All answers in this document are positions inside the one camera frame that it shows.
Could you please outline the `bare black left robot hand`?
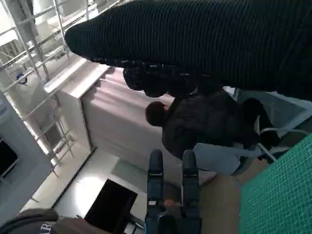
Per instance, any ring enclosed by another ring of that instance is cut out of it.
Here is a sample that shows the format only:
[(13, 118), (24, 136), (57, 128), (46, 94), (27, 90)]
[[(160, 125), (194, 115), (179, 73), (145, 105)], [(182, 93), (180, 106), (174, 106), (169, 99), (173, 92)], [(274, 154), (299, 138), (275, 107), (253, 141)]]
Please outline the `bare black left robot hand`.
[(147, 234), (200, 234), (202, 219), (199, 215), (199, 176), (193, 151), (187, 150), (182, 160), (180, 203), (166, 202), (163, 196), (164, 167), (160, 150), (150, 154), (147, 175), (147, 203), (145, 233)]

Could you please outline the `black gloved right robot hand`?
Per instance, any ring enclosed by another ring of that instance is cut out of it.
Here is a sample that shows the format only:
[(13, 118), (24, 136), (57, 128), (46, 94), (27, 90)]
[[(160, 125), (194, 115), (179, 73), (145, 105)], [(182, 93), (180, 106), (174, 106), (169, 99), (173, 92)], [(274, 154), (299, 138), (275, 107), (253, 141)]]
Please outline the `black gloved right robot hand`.
[(134, 0), (64, 38), (151, 97), (230, 86), (312, 98), (309, 0)]

